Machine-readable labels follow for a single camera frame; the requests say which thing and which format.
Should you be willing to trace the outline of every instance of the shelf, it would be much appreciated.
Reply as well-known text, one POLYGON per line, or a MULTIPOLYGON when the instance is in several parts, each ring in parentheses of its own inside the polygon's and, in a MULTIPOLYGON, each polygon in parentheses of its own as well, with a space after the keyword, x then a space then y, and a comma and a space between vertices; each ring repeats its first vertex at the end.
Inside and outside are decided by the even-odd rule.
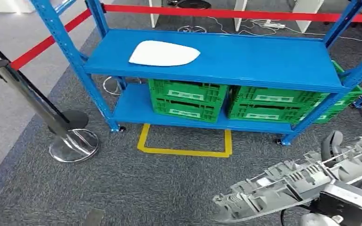
POLYGON ((147 84, 128 84, 119 97, 112 120, 117 122, 149 123, 153 125, 196 127, 205 129, 231 129, 264 133, 292 133, 291 125, 286 123, 229 120, 224 109, 217 123, 188 120, 153 112, 147 84))
POLYGON ((346 89, 340 83, 323 42, 306 38, 110 30, 93 51, 84 69, 92 74, 318 92, 346 89), (135 47, 145 40, 193 47, 201 55, 181 66, 129 63, 135 47))

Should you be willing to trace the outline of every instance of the yellow tape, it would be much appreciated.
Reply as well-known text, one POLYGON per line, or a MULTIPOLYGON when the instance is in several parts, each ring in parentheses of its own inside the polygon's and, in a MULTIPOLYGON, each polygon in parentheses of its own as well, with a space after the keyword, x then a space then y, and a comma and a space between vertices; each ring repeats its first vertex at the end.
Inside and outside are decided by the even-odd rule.
POLYGON ((193 151, 193 150, 177 150, 177 149, 166 149, 166 148, 153 148, 145 147, 145 142, 148 137, 150 124, 144 124, 140 140, 138 141, 137 148, 145 153, 152 154, 176 154, 176 155, 191 155, 191 156, 202 156, 202 157, 217 157, 217 158, 228 158, 232 155, 232 137, 231 130, 224 130, 224 152, 210 152, 210 151, 193 151))

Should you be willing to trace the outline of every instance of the white wall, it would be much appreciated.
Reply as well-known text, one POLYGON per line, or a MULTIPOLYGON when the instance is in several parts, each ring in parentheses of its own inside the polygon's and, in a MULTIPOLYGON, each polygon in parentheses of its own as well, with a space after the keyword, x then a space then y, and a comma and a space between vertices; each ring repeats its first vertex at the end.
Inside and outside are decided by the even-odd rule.
POLYGON ((0 13, 31 13, 34 6, 29 0, 0 0, 0 13))

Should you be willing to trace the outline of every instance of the carpet floor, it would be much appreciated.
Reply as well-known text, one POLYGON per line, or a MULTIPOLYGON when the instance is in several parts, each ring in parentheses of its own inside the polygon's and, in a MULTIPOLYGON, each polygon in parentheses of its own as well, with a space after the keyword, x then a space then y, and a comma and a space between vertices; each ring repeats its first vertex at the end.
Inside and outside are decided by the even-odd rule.
MULTIPOLYGON (((213 5, 232 8, 231 1, 213 5)), ((110 27, 149 29, 147 15, 112 13, 107 14, 107 20, 110 27)), ((232 31, 232 20, 219 22, 232 31)), ((157 29, 176 30, 187 23, 185 17, 161 16, 157 29)), ((210 32, 221 32, 210 18, 200 18, 197 23, 210 32)), ((329 28, 313 23, 309 31, 324 33, 329 28)), ((289 31, 279 34, 302 36, 289 31)), ((344 36, 362 39, 362 31, 352 28, 344 36)), ((99 35, 94 31, 82 52, 89 54, 98 42, 99 35)), ((352 68, 362 60, 362 42, 339 39, 330 52, 344 68, 352 68)), ((105 77, 94 79, 101 87, 105 77)), ((116 98, 102 93, 114 106, 116 98)), ((342 131, 345 139, 362 136, 362 110, 347 108, 329 123, 311 126, 292 146, 275 144, 273 140, 279 135, 233 131, 233 155, 229 158, 146 154, 137 149, 142 125, 122 123, 126 132, 110 133, 71 69, 66 70, 49 97, 60 109, 81 110, 90 116, 87 128, 99 135, 100 151, 79 164, 56 162, 47 151, 53 135, 34 117, 0 165, 0 225, 80 225, 94 209, 104 211, 102 225, 222 225, 211 220, 216 212, 211 202, 214 195, 230 192, 230 185, 280 161, 299 159, 317 150, 320 140, 331 130, 342 131)), ((223 131, 151 126, 147 146, 221 151, 223 131)), ((303 212, 291 212, 297 214, 287 214, 287 224, 298 225, 303 212)), ((280 225, 279 214, 236 225, 280 225)))

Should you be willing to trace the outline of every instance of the retractable belt stanchion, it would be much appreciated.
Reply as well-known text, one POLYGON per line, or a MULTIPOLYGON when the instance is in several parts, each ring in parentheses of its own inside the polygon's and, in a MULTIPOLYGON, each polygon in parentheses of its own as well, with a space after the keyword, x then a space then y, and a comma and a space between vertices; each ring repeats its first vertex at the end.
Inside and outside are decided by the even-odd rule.
POLYGON ((0 78, 21 94, 56 134, 49 146, 53 158, 60 162, 78 162, 92 157, 98 151, 98 136, 87 129, 67 129, 66 124, 58 120, 27 82, 10 66, 8 60, 0 60, 0 78))
MULTIPOLYGON (((0 58, 2 60, 10 60, 0 51, 0 58)), ((85 128, 88 124, 88 115, 84 112, 76 111, 76 110, 66 110, 60 112, 54 105, 49 101, 47 97, 45 97, 36 86, 28 80, 28 78, 21 72, 17 71, 18 75, 27 83, 27 85, 46 103, 49 107, 56 113, 56 117, 60 120, 63 120, 66 128, 68 129, 82 129, 85 128)))

